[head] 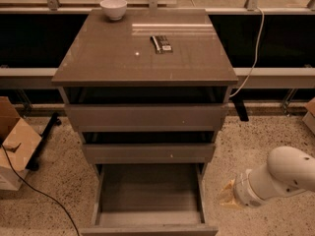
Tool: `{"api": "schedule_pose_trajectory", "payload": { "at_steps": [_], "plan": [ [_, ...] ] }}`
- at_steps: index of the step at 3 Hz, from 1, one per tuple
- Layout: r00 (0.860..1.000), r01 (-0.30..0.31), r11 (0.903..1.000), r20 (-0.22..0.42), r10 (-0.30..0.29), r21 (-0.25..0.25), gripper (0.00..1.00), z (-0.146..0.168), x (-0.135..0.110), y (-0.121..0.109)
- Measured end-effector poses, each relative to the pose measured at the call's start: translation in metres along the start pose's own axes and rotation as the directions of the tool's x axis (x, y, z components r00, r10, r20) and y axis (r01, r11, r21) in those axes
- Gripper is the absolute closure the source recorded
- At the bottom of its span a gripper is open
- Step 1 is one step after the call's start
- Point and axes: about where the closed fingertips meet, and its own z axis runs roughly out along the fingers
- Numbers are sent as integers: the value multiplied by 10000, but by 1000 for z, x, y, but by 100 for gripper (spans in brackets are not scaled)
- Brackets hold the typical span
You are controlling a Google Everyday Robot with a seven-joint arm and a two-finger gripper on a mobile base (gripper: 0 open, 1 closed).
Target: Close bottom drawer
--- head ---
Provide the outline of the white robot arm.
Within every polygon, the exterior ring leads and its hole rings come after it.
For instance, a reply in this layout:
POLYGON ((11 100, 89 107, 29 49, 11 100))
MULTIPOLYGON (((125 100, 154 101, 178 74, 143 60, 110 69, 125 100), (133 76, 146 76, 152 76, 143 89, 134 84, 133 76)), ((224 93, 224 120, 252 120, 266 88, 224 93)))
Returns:
POLYGON ((220 205, 257 208, 273 198, 315 192, 315 158, 295 147, 276 147, 267 161, 246 169, 220 191, 220 205))

